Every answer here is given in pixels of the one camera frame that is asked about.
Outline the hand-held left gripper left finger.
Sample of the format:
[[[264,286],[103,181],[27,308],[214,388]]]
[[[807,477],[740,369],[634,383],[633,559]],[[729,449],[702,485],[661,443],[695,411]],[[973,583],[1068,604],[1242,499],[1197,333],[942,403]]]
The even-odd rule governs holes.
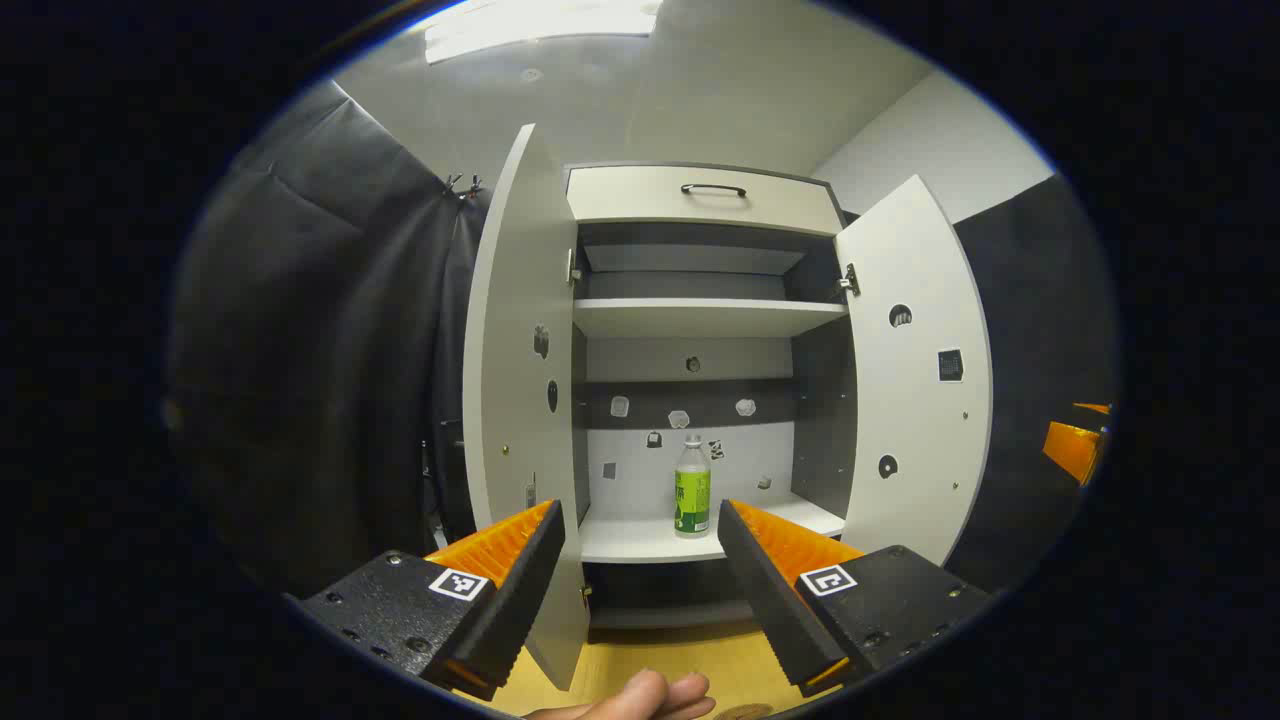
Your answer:
[[[490,701],[532,629],[564,538],[562,503],[548,500],[425,557],[387,551],[285,601],[376,664]]]

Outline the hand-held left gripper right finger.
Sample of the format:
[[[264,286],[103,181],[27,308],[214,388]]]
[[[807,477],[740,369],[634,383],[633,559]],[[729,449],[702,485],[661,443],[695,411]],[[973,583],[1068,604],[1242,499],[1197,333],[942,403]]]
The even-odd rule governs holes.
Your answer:
[[[970,626],[982,591],[904,544],[863,553],[726,500],[717,538],[778,665],[801,696],[887,673]]]

